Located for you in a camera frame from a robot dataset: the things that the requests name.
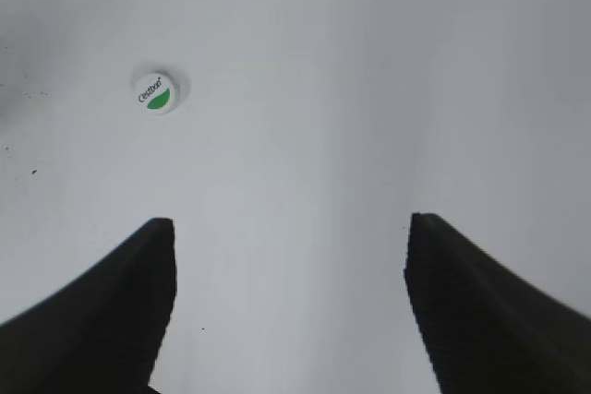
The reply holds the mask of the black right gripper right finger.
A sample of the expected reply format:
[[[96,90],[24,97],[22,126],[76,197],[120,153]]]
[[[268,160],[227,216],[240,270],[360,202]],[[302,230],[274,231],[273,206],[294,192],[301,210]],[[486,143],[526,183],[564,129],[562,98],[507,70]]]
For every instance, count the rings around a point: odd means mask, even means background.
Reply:
[[[589,317],[439,215],[412,215],[404,281],[441,392],[589,392]]]

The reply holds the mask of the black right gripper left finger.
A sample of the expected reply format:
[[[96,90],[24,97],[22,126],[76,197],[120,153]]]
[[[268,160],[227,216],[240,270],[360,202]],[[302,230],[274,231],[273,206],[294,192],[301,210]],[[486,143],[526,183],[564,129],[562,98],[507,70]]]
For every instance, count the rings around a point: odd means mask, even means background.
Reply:
[[[154,218],[2,324],[2,392],[152,393],[175,298],[174,223]]]

